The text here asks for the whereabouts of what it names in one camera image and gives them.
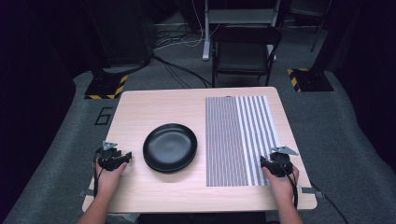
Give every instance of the black and white stripes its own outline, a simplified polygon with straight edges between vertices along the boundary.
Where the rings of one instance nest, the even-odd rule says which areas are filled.
[[[278,145],[265,96],[206,98],[207,185],[268,185],[260,155]]]

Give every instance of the hand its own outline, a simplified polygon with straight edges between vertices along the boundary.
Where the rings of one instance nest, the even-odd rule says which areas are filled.
[[[99,175],[98,192],[96,196],[112,197],[120,182],[120,175],[125,170],[127,162],[124,162],[119,168],[113,171],[102,170],[98,160],[96,160],[96,173]]]
[[[292,202],[293,188],[288,177],[276,177],[275,175],[271,174],[271,172],[266,167],[262,167],[262,171],[271,182],[271,190],[276,199],[276,203],[279,204],[282,202]],[[297,184],[299,173],[300,171],[293,165],[293,173],[290,175],[290,178],[293,182],[295,180],[295,185]]]

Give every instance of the metal chair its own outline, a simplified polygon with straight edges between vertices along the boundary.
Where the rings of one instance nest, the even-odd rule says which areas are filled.
[[[273,26],[223,25],[212,35],[212,85],[218,74],[266,76],[268,86],[282,34]],[[272,45],[268,52],[267,45]]]
[[[316,30],[317,35],[311,48],[311,52],[314,51],[315,45],[318,42],[318,38],[331,3],[332,0],[291,0],[289,12],[294,17],[313,20],[318,23]]]

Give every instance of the gray carpet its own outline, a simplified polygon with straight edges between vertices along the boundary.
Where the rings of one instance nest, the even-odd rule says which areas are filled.
[[[290,126],[310,179],[332,199],[349,223],[396,223],[396,175],[375,153],[361,132],[345,91],[336,77],[326,73],[331,92],[295,92],[288,68],[310,67],[320,49],[310,53],[314,35],[283,29],[270,86],[279,91]],[[211,62],[202,61],[203,43],[195,48],[184,44],[155,50],[164,60],[186,67],[210,80]],[[192,88],[204,88],[196,77],[177,71]],[[64,123],[28,186],[5,223],[75,223],[82,215],[84,198],[78,196],[92,178],[93,152],[106,139],[108,125],[94,125],[103,107],[111,115],[115,100],[84,100],[92,80],[85,73],[75,78],[76,96]],[[219,77],[220,87],[262,86],[264,78]],[[128,76],[125,91],[181,89],[164,66],[156,61]],[[305,223],[343,223],[323,198],[318,207],[300,212]],[[268,219],[277,219],[269,212]],[[108,223],[130,223],[110,217]]]

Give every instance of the black bowl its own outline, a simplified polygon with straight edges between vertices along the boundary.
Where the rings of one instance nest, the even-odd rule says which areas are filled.
[[[143,156],[151,169],[172,173],[186,167],[195,157],[197,138],[188,127],[169,123],[152,131],[143,145]]]

